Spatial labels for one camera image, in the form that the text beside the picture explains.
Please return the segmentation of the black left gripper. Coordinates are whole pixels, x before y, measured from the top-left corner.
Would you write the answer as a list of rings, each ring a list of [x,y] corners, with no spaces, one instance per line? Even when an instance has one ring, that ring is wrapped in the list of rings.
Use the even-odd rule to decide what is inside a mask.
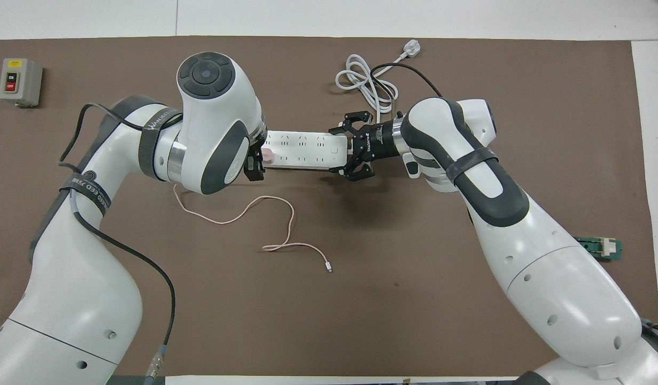
[[[256,159],[255,149],[249,147],[246,154],[245,173],[249,173],[250,182],[258,182],[264,179],[265,168],[263,161]]]

